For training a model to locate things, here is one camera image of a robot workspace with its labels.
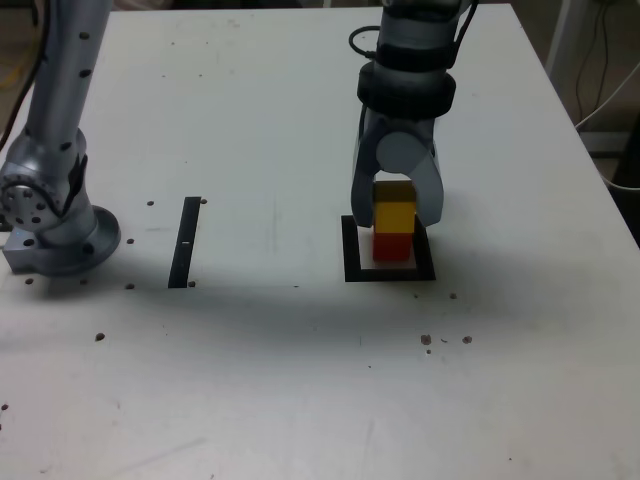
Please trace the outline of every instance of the black tape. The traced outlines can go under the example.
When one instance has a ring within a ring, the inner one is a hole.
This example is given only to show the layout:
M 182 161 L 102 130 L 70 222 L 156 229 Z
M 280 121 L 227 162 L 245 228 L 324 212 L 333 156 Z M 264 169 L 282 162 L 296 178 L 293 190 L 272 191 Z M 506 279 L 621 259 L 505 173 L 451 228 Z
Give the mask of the black tape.
M 168 288 L 187 288 L 199 213 L 200 197 L 186 197 L 182 207 L 176 247 L 173 251 Z
M 343 215 L 341 222 L 345 282 L 424 282 L 436 279 L 427 232 L 417 216 L 415 217 L 413 234 L 413 256 L 416 266 L 405 269 L 363 270 L 360 264 L 360 244 L 356 221 L 352 215 Z

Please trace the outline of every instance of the black cable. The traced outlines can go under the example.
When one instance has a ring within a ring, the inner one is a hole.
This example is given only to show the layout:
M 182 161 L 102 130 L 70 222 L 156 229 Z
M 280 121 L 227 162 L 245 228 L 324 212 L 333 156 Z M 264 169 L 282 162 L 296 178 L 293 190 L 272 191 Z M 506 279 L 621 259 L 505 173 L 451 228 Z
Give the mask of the black cable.
M 33 63 L 33 67 L 31 68 L 31 72 L 29 72 L 29 76 L 24 82 L 22 86 L 22 90 L 18 94 L 18 98 L 11 109 L 11 113 L 9 114 L 9 120 L 7 120 L 7 125 L 4 129 L 4 133 L 2 134 L 2 139 L 0 140 L 0 152 L 6 145 L 9 140 L 9 136 L 11 135 L 11 130 L 13 129 L 13 124 L 16 122 L 16 118 L 18 117 L 18 112 L 20 112 L 20 107 L 22 106 L 22 102 L 25 97 L 29 93 L 31 89 L 31 85 L 33 85 L 34 80 L 36 79 L 36 75 L 38 74 L 38 69 L 40 68 L 40 64 L 45 56 L 45 52 L 47 50 L 47 40 L 49 39 L 49 27 L 51 26 L 51 5 L 50 0 L 44 0 L 44 21 L 42 23 L 42 37 L 40 39 L 40 45 L 38 47 L 38 53 L 36 55 L 36 59 Z
M 584 56 L 582 60 L 582 65 L 580 66 L 580 70 L 578 71 L 578 77 L 576 78 L 576 100 L 578 101 L 578 111 L 580 112 L 580 120 L 584 117 L 584 110 L 582 108 L 582 101 L 580 100 L 580 81 L 582 80 L 582 74 L 584 73 L 584 69 L 587 66 L 587 62 L 589 61 L 589 57 L 591 57 L 591 53 L 593 52 L 593 48 L 596 46 L 596 41 L 598 40 L 598 21 L 600 20 L 600 16 L 604 11 L 605 5 L 601 4 L 598 8 L 598 13 L 596 14 L 596 20 L 593 22 L 593 37 L 591 38 L 591 44 L 589 45 L 589 50 L 587 50 L 587 54 Z
M 600 78 L 600 86 L 598 87 L 598 96 L 596 97 L 596 104 L 593 107 L 593 112 L 595 112 L 600 106 L 600 100 L 602 100 L 602 92 L 604 91 L 604 83 L 607 78 L 607 72 L 609 70 L 609 34 L 607 32 L 607 13 L 609 12 L 609 8 L 618 3 L 618 0 L 611 0 L 607 3 L 607 6 L 604 7 L 604 12 L 602 14 L 601 24 L 602 24 L 602 33 L 604 36 L 604 66 L 602 67 L 602 77 Z
M 476 10 L 478 9 L 478 3 L 480 3 L 480 0 L 472 0 L 471 8 L 469 9 L 469 14 L 467 15 L 467 19 L 464 21 L 464 24 L 460 28 L 460 33 L 458 33 L 458 39 L 456 40 L 455 53 L 453 54 L 453 58 L 451 59 L 452 67 L 456 61 L 456 58 L 458 57 L 458 51 L 460 50 L 460 45 L 462 45 L 462 39 L 464 38 L 464 35 L 467 33 L 467 30 L 469 29 L 469 25 L 471 25 L 471 20 L 473 20 L 473 16 L 476 14 Z
M 354 52 L 362 55 L 365 58 L 368 58 L 369 60 L 375 58 L 376 56 L 376 52 L 372 52 L 372 51 L 365 51 L 362 50 L 359 47 L 356 47 L 355 43 L 353 43 L 354 38 L 356 38 L 356 35 L 360 35 L 361 33 L 364 32 L 378 32 L 380 31 L 380 27 L 378 25 L 369 25 L 367 27 L 360 27 L 356 30 L 354 30 L 353 32 L 351 32 L 351 35 L 349 35 L 349 46 L 353 49 Z

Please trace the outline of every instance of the white table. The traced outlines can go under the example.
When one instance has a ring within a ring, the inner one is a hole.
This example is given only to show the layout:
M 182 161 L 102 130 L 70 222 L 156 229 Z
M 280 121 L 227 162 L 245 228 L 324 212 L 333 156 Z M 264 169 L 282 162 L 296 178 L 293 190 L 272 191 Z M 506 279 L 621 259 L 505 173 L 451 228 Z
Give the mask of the white table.
M 123 242 L 86 286 L 2 263 L 2 480 L 640 476 L 637 248 L 510 7 L 437 125 L 437 281 L 344 283 L 346 39 L 380 14 L 111 17 L 82 128 Z

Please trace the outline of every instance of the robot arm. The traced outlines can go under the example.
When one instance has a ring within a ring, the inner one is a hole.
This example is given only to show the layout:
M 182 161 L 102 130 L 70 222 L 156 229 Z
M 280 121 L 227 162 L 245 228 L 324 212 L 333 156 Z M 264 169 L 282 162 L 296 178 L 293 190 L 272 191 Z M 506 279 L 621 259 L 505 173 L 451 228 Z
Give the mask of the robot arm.
M 358 225 L 373 223 L 373 184 L 380 170 L 411 179 L 424 226 L 440 221 L 444 193 L 434 122 L 453 103 L 456 83 L 447 69 L 455 63 L 477 5 L 477 0 L 391 0 L 384 7 L 376 52 L 366 55 L 372 61 L 360 71 L 358 83 L 363 112 L 351 188 Z
M 110 0 L 45 0 L 29 116 L 0 170 L 1 213 L 15 226 L 3 251 L 14 272 L 73 274 L 118 246 L 115 217 L 89 202 L 78 129 L 110 11 Z
M 413 182 L 418 217 L 428 226 L 439 221 L 443 200 L 434 120 L 451 107 L 455 82 L 446 70 L 478 0 L 389 1 L 373 61 L 360 72 L 364 107 L 352 210 L 359 225 L 371 226 L 376 173 L 402 173 Z M 87 145 L 78 129 L 112 1 L 44 3 L 45 49 L 26 126 L 0 170 L 0 208 L 15 226 L 3 249 L 12 270 L 56 276 L 96 266 L 120 241 L 115 217 L 87 196 Z

